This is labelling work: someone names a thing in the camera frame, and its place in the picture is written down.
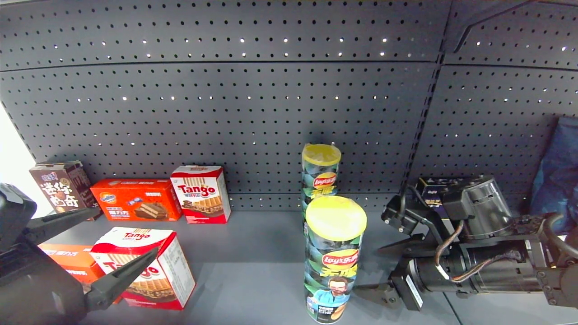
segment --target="tango wafer box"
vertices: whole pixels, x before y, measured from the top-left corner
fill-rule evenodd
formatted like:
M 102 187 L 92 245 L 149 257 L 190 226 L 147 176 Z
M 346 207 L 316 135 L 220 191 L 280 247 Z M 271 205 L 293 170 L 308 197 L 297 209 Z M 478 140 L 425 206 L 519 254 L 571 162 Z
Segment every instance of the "tango wafer box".
M 171 175 L 187 223 L 227 223 L 231 214 L 219 166 L 181 166 Z
M 103 179 L 90 188 L 112 221 L 176 221 L 182 211 L 169 179 Z
M 38 247 L 78 280 L 85 294 L 91 290 L 92 282 L 105 276 L 104 271 L 90 256 L 92 246 L 41 243 Z M 120 300 L 119 297 L 113 303 L 118 304 Z
M 129 306 L 184 309 L 195 280 L 173 230 L 114 227 L 90 255 L 107 274 L 158 247 L 157 258 L 121 295 Z

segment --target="lay's logo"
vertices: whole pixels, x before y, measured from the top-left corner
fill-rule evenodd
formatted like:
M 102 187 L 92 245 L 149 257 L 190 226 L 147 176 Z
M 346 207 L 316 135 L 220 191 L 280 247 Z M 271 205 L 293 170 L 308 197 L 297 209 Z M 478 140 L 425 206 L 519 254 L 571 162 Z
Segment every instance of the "lay's logo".
M 108 204 L 115 204 L 116 203 L 116 195 L 108 192 L 102 192 L 100 194 L 100 199 L 104 203 Z
M 323 255 L 323 264 L 330 269 L 344 270 L 357 263 L 360 251 L 358 249 L 344 249 Z
M 316 189 L 323 189 L 325 187 L 332 186 L 335 184 L 337 179 L 337 174 L 333 172 L 322 173 L 313 181 L 313 187 Z

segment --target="dark product box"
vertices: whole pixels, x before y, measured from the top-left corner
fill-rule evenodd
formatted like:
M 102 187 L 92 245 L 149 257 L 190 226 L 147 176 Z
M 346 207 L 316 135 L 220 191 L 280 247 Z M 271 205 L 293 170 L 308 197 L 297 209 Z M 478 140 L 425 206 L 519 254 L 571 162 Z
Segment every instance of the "dark product box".
M 176 221 L 182 215 L 169 179 L 103 179 L 92 193 L 113 221 Z
M 467 178 L 457 178 L 457 177 L 421 177 L 417 181 L 416 189 L 423 197 L 425 203 L 433 208 L 442 219 L 447 219 L 446 210 L 442 205 L 442 198 L 439 192 L 449 185 L 455 182 L 461 182 Z
M 41 162 L 30 174 L 57 213 L 98 206 L 79 160 Z

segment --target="blue bag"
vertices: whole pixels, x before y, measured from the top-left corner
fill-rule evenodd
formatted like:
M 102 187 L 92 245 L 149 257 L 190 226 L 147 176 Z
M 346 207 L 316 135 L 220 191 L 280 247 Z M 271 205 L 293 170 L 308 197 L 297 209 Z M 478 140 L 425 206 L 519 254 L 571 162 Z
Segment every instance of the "blue bag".
M 559 212 L 557 234 L 567 234 L 578 221 L 578 119 L 560 117 L 550 147 L 532 186 L 530 213 Z

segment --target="chocolate wafer image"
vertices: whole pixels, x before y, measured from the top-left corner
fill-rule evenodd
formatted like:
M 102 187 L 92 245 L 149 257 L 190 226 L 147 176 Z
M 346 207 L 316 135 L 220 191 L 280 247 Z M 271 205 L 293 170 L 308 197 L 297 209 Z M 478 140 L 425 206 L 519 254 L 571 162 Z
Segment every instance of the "chocolate wafer image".
M 133 282 L 127 291 L 143 296 L 152 302 L 169 302 L 177 299 L 166 278 Z
M 143 219 L 163 220 L 166 219 L 166 208 L 160 203 L 143 203 L 135 209 L 135 215 Z
M 223 214 L 223 202 L 221 197 L 211 197 L 193 203 L 189 209 L 201 212 L 207 217 L 216 217 Z
M 183 201 L 182 207 L 185 208 L 185 209 L 191 209 L 191 208 L 192 208 L 192 202 L 191 202 L 191 201 L 188 201 L 188 200 L 185 200 L 185 201 Z

